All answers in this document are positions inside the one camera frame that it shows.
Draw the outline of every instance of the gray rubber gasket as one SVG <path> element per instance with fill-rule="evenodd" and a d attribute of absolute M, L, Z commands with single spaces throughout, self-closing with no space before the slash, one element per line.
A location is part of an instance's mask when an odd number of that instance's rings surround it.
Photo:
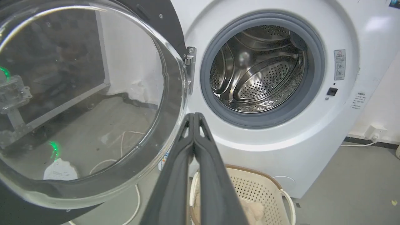
<path fill-rule="evenodd" d="M 303 79 L 292 96 L 280 106 L 260 113 L 241 113 L 224 106 L 210 87 L 212 62 L 219 49 L 237 33 L 261 25 L 285 27 L 299 35 L 307 44 L 308 64 Z M 243 16 L 224 27 L 208 45 L 200 67 L 200 86 L 211 110 L 233 125 L 263 129 L 282 124 L 300 114 L 318 93 L 325 72 L 325 54 L 317 34 L 302 20 L 282 12 L 257 12 Z"/>

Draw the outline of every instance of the electrical socket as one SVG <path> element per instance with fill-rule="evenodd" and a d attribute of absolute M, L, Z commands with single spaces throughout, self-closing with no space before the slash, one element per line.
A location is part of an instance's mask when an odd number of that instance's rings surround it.
<path fill-rule="evenodd" d="M 364 136 L 365 138 L 373 141 L 378 141 L 378 139 L 382 138 L 385 136 L 388 130 L 384 128 L 383 126 L 380 125 L 370 125 L 365 132 Z"/>

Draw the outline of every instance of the robotic claw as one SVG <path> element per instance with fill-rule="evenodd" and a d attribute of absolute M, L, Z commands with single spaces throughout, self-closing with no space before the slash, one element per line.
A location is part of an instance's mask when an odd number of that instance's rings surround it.
<path fill-rule="evenodd" d="M 185 116 L 140 225 L 189 224 L 188 167 L 193 157 L 201 170 L 202 224 L 248 225 L 207 122 L 198 112 Z"/>

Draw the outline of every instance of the white basket handle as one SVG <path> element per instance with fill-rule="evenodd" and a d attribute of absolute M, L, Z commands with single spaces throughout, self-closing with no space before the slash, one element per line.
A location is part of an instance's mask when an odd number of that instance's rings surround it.
<path fill-rule="evenodd" d="M 292 220 L 292 222 L 290 224 L 295 225 L 296 224 L 296 210 L 294 209 L 294 204 L 293 204 L 292 198 L 283 189 L 280 189 L 279 191 L 286 197 L 286 199 L 289 202 L 289 208 L 290 208 L 290 214 L 291 214 L 290 219 Z"/>

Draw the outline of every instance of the sticker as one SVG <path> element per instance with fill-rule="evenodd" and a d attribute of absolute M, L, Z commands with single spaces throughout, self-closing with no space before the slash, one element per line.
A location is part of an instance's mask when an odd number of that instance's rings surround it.
<path fill-rule="evenodd" d="M 168 155 L 169 155 L 169 153 L 165 154 L 164 157 L 161 159 L 161 161 L 158 163 L 158 170 L 160 170 L 160 171 L 162 170 L 162 168 L 165 165 L 165 161 L 168 158 Z"/>
<path fill-rule="evenodd" d="M 361 109 L 361 107 L 365 104 L 367 101 L 367 97 L 365 97 L 364 92 L 357 92 L 356 97 L 353 99 L 353 102 L 351 103 L 351 108 L 353 109 Z"/>
<path fill-rule="evenodd" d="M 346 71 L 346 50 L 335 51 L 335 80 L 344 80 Z"/>
<path fill-rule="evenodd" d="M 392 0 L 389 6 L 400 9 L 400 0 Z"/>

